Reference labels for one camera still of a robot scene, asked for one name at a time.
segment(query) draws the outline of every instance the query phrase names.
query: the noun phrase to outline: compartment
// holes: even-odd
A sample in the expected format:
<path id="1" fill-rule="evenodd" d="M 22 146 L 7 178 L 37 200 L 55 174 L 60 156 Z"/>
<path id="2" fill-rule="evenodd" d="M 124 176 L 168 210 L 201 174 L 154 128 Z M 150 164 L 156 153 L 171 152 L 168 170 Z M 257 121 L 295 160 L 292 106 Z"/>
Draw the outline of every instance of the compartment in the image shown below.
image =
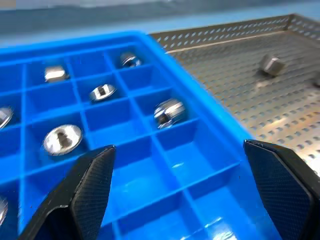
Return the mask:
<path id="1" fill-rule="evenodd" d="M 142 62 L 141 66 L 149 64 L 150 60 L 147 57 L 148 52 L 141 44 L 129 44 L 123 47 L 111 48 L 106 51 L 112 64 L 116 69 L 123 69 L 121 55 L 124 53 L 132 53 L 136 55 Z"/>
<path id="2" fill-rule="evenodd" d="M 126 68 L 120 75 L 132 95 L 145 94 L 169 87 L 167 79 L 154 66 Z"/>
<path id="3" fill-rule="evenodd" d="M 22 69 L 20 64 L 0 66 L 0 93 L 22 88 Z"/>
<path id="4" fill-rule="evenodd" d="M 104 52 L 86 52 L 69 57 L 73 74 L 76 78 L 103 74 L 110 71 Z"/>
<path id="5" fill-rule="evenodd" d="M 0 108 L 10 107 L 13 111 L 13 116 L 10 122 L 5 126 L 14 126 L 21 123 L 22 116 L 22 99 L 21 93 L 6 94 L 0 96 Z"/>
<path id="6" fill-rule="evenodd" d="M 264 208 L 257 204 L 261 200 L 259 197 L 253 197 L 257 190 L 251 188 L 251 184 L 245 184 L 242 180 L 245 176 L 239 174 L 238 168 L 239 166 L 229 168 L 188 189 L 210 239 L 280 239 L 276 235 L 271 238 L 265 237 L 257 229 L 258 223 L 265 229 L 270 228 L 268 214 L 264 211 L 267 217 L 263 218 L 261 215 L 260 210 Z M 243 197 L 234 194 L 234 184 Z M 248 215 L 239 198 L 246 198 L 247 203 L 251 205 L 250 208 L 255 211 L 254 218 Z M 274 233 L 274 226 L 269 230 L 270 233 Z"/>
<path id="7" fill-rule="evenodd" d="M 0 182 L 17 178 L 21 166 L 21 129 L 0 130 Z"/>
<path id="8" fill-rule="evenodd" d="M 15 240 L 18 237 L 19 181 L 1 184 L 0 198 L 6 199 L 8 208 L 5 219 L 0 226 L 0 239 Z"/>
<path id="9" fill-rule="evenodd" d="M 131 213 L 118 222 L 125 240 L 208 239 L 181 192 Z"/>
<path id="10" fill-rule="evenodd" d="M 100 228 L 99 235 L 96 240 L 115 240 L 115 233 L 113 231 L 112 224 Z"/>
<path id="11" fill-rule="evenodd" d="M 117 146 L 111 183 L 116 217 L 147 205 L 178 188 L 150 137 Z"/>
<path id="12" fill-rule="evenodd" d="M 45 136 L 60 125 L 72 124 L 82 130 L 83 139 L 79 146 L 72 152 L 61 156 L 51 156 L 43 147 Z M 35 122 L 26 126 L 25 130 L 25 168 L 31 171 L 46 165 L 76 158 L 89 150 L 86 133 L 79 113 L 72 113 L 41 122 Z"/>
<path id="13" fill-rule="evenodd" d="M 79 109 L 70 82 L 53 84 L 26 92 L 26 119 L 41 120 L 69 114 Z"/>
<path id="14" fill-rule="evenodd" d="M 26 86 L 34 87 L 42 84 L 53 84 L 46 82 L 45 70 L 47 67 L 62 66 L 65 72 L 70 75 L 68 68 L 68 59 L 66 58 L 48 58 L 40 61 L 29 62 L 26 65 Z"/>
<path id="15" fill-rule="evenodd" d="M 148 93 L 142 96 L 137 96 L 135 98 L 136 103 L 138 104 L 145 121 L 149 123 L 149 126 L 152 130 L 158 130 L 158 124 L 154 119 L 154 114 L 156 106 L 164 101 L 167 101 L 171 98 L 178 99 L 183 102 L 186 109 L 186 118 L 185 121 L 195 119 L 197 117 L 196 113 L 189 107 L 188 103 L 175 91 L 171 89 L 159 90 L 153 93 Z"/>
<path id="16" fill-rule="evenodd" d="M 22 227 L 25 227 L 49 192 L 68 174 L 74 161 L 46 169 L 25 177 Z"/>
<path id="17" fill-rule="evenodd" d="M 95 148 L 134 139 L 146 132 L 128 99 L 106 102 L 85 111 Z"/>
<path id="18" fill-rule="evenodd" d="M 92 78 L 86 78 L 84 80 L 79 80 L 76 82 L 77 90 L 79 92 L 82 103 L 86 107 L 92 104 L 90 99 L 90 93 L 96 87 L 104 84 L 113 85 L 114 87 L 116 87 L 116 91 L 110 97 L 108 97 L 108 99 L 106 99 L 103 102 L 109 102 L 114 99 L 120 99 L 126 95 L 119 80 L 113 74 L 106 74 L 103 76 L 96 76 Z"/>
<path id="19" fill-rule="evenodd" d="M 237 162 L 200 120 L 166 129 L 157 134 L 157 138 L 169 166 L 183 185 L 204 179 Z"/>

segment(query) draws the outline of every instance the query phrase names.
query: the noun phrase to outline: slotted metal sheet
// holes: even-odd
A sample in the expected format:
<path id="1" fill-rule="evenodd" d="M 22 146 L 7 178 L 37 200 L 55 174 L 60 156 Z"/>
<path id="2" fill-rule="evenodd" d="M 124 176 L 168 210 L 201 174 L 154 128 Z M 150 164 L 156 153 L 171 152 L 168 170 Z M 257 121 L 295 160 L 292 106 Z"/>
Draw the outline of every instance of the slotted metal sheet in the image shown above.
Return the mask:
<path id="1" fill-rule="evenodd" d="M 258 140 L 293 149 L 320 176 L 320 89 L 312 84 L 320 78 L 320 25 L 312 24 L 303 25 L 313 30 L 306 35 L 305 30 L 298 32 L 299 27 L 296 32 L 287 30 L 294 27 L 290 25 L 256 37 L 181 49 L 173 46 L 169 53 Z M 287 64 L 281 75 L 259 71 L 267 53 Z"/>

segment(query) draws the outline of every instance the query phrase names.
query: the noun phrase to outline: blue plastic tray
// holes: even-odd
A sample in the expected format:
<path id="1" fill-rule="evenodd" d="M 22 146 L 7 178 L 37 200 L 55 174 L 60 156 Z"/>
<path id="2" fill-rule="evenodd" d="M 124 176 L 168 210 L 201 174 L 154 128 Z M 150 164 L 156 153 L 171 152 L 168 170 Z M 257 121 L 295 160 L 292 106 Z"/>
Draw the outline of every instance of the blue plastic tray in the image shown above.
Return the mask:
<path id="1" fill-rule="evenodd" d="M 121 68 L 134 52 L 142 66 Z M 15 239 L 39 204 L 81 154 L 117 148 L 109 204 L 99 239 L 279 239 L 245 158 L 250 136 L 147 35 L 125 32 L 0 51 L 0 107 L 14 120 L 0 129 L 0 196 L 9 213 L 0 239 Z M 70 79 L 45 83 L 44 69 L 63 65 Z M 91 104 L 89 93 L 112 83 L 116 95 Z M 186 121 L 158 130 L 155 106 L 183 101 Z M 48 156 L 45 135 L 74 124 L 84 140 Z"/>

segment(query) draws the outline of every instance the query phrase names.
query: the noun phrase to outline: perforated metal tray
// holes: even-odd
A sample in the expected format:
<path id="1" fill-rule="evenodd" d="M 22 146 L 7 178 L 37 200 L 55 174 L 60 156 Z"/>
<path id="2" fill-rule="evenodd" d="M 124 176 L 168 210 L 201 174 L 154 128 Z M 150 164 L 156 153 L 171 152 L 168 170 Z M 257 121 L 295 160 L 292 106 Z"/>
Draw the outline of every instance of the perforated metal tray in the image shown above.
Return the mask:
<path id="1" fill-rule="evenodd" d="M 152 36 L 257 139 L 294 149 L 320 176 L 320 23 L 296 14 Z M 283 74 L 261 74 L 275 54 Z"/>

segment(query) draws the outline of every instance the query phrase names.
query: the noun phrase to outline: perforated holes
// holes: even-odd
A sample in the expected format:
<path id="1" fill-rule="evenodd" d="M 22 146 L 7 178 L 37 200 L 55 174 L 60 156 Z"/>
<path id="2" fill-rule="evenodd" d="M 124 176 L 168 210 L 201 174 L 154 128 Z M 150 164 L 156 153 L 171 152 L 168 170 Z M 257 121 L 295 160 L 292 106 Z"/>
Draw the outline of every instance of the perforated holes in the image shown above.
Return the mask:
<path id="1" fill-rule="evenodd" d="M 292 139 L 294 139 L 294 137 L 293 137 L 293 136 L 291 136 L 291 135 L 286 136 L 286 138 L 287 138 L 288 140 L 292 140 Z"/>

